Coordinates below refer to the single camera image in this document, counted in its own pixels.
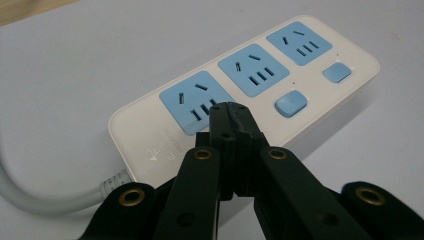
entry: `white plastic casing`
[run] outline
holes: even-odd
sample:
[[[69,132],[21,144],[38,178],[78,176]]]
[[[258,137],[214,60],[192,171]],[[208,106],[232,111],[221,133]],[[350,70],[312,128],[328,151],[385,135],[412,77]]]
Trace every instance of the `white plastic casing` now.
[[[294,21],[303,23],[333,47],[307,65],[297,65],[266,39]],[[218,67],[220,60],[252,43],[259,44],[290,71],[288,77],[253,98],[246,96]],[[342,62],[352,71],[340,83],[323,76],[323,71],[336,62]],[[187,136],[181,130],[159,99],[163,90],[199,71],[207,71],[236,102],[250,109],[271,145],[287,146],[366,86],[379,68],[373,56],[327,25],[310,16],[299,16],[121,108],[110,119],[109,131],[132,179],[158,187],[176,176],[186,151],[195,145],[195,136]],[[307,106],[293,117],[285,118],[275,109],[275,103],[292,90],[307,98]]]

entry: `black mechanical arm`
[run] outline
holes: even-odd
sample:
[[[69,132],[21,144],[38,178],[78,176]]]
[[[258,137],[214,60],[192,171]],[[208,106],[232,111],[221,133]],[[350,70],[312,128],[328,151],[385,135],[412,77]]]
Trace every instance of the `black mechanical arm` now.
[[[80,239],[216,239],[219,203],[234,193],[254,198],[267,239],[424,239],[423,219],[396,197],[366,182],[325,188],[237,103],[210,109],[176,178],[117,188]]]

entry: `blue button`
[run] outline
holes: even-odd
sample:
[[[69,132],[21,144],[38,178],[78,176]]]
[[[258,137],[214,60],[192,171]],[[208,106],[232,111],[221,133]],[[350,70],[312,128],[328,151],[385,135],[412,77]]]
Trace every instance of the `blue button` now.
[[[335,63],[323,72],[324,76],[333,83],[342,81],[351,73],[352,71],[343,63]]]
[[[308,100],[299,91],[293,90],[275,103],[277,111],[286,118],[290,118],[304,108]]]

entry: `brass screw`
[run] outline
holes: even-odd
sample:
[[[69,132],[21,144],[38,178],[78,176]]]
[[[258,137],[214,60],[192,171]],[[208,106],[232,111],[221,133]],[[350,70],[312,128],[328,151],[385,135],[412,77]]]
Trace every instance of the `brass screw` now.
[[[119,203],[124,207],[133,207],[141,203],[146,196],[140,188],[128,189],[119,196]]]
[[[212,157],[212,153],[206,149],[200,149],[194,152],[194,157],[197,160],[208,160]]]
[[[386,203],[386,198],[376,190],[368,187],[358,187],[355,190],[356,196],[362,201],[375,206],[382,206]]]
[[[268,151],[268,156],[276,160],[283,160],[287,158],[287,153],[281,149],[273,148]]]

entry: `extension cord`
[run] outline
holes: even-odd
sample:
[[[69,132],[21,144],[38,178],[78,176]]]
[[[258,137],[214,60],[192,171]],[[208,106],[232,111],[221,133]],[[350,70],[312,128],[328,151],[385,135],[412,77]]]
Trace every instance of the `extension cord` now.
[[[134,181],[158,187],[176,176],[208,109],[247,106],[270,145],[287,146],[365,87],[379,71],[363,49],[299,16],[118,110],[109,131]]]

